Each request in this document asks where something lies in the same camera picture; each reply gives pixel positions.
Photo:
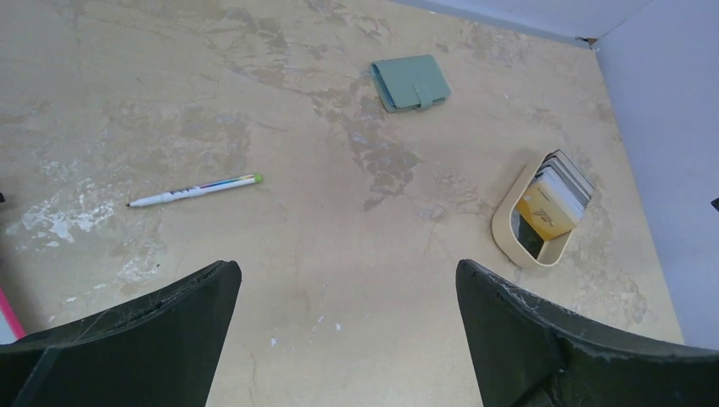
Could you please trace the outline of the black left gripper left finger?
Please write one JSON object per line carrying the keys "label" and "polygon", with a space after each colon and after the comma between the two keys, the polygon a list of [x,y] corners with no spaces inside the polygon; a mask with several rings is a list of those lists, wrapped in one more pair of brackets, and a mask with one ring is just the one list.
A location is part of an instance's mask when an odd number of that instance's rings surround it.
{"label": "black left gripper left finger", "polygon": [[234,261],[1,348],[4,406],[203,406],[242,283]]}

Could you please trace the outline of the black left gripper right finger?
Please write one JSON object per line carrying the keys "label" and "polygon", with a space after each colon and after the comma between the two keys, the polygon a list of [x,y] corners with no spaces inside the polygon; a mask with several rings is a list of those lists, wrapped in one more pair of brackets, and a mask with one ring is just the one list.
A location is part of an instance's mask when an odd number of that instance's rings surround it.
{"label": "black left gripper right finger", "polygon": [[625,332],[470,259],[455,286],[486,406],[715,406],[718,353]]}

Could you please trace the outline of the green leather card holder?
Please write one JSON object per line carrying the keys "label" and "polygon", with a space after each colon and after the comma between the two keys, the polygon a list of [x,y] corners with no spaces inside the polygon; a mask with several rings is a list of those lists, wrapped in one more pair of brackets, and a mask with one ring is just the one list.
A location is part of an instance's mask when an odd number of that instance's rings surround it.
{"label": "green leather card holder", "polygon": [[370,74],[389,113],[427,110],[451,95],[436,59],[429,54],[375,61]]}

